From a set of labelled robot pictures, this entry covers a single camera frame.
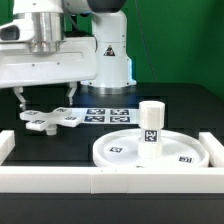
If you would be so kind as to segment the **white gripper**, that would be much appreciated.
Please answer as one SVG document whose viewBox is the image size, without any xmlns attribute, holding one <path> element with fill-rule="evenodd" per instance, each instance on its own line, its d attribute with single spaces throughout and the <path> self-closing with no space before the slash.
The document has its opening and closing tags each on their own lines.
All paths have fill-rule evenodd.
<svg viewBox="0 0 224 224">
<path fill-rule="evenodd" d="M 29 23 L 11 22 L 0 26 L 0 88 L 14 88 L 20 108 L 26 109 L 25 86 L 69 83 L 66 96 L 73 105 L 75 81 L 97 75 L 96 41 L 93 37 L 68 37 L 55 53 L 33 53 L 29 42 L 34 30 Z"/>
</svg>

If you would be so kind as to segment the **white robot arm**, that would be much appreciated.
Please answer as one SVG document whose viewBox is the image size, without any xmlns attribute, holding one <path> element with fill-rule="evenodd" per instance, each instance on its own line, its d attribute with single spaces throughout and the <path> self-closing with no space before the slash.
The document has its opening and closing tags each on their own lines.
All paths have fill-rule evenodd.
<svg viewBox="0 0 224 224">
<path fill-rule="evenodd" d="M 66 83 L 117 93 L 136 83 L 126 53 L 127 0 L 14 0 L 0 26 L 0 89 Z"/>
</svg>

